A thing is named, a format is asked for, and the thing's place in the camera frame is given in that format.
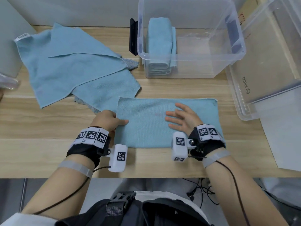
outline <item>white sleeve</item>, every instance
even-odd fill
[[[0,226],[54,226],[56,220],[45,216],[15,213]]]

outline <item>plastic bag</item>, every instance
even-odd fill
[[[0,88],[17,89],[20,82],[12,77],[5,76],[0,73]]]

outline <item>transparent storage box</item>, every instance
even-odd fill
[[[301,86],[300,16],[301,0],[268,0],[243,23],[246,55],[226,68],[240,119],[268,116],[301,98],[285,93]]]
[[[167,17],[176,28],[176,54],[149,54],[150,18]],[[140,0],[137,51],[149,78],[213,78],[246,53],[232,0]],[[169,74],[157,74],[150,61],[172,61]]]

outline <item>forearm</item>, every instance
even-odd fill
[[[226,165],[234,174],[250,225],[287,225],[273,203],[233,157],[227,156],[218,161]],[[246,225],[230,172],[216,162],[206,167],[206,172],[229,225]]]
[[[77,162],[90,170],[94,170],[94,163],[88,157],[75,154],[66,157],[65,160]],[[56,169],[25,206],[22,213],[33,214],[57,203],[78,189],[86,179],[85,175],[76,170],[66,167]],[[40,215],[54,219],[63,219],[79,214],[89,183],[90,179],[74,196]]]

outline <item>wooden tabletop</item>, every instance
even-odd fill
[[[35,26],[38,32],[49,28]],[[82,29],[124,58],[140,60],[128,51],[129,28]],[[239,119],[224,72],[212,79],[147,79],[140,61],[132,74],[142,87],[138,98],[216,98],[228,150],[253,177],[301,177],[301,172],[277,168],[260,120]],[[47,178],[95,115],[85,105],[73,102],[73,97],[40,109],[25,67],[18,79],[19,89],[5,91],[0,103],[0,178]],[[100,164],[108,165],[108,160],[102,157]],[[172,161],[169,148],[130,148],[123,173],[103,169],[94,176],[190,178],[206,174],[195,159]]]

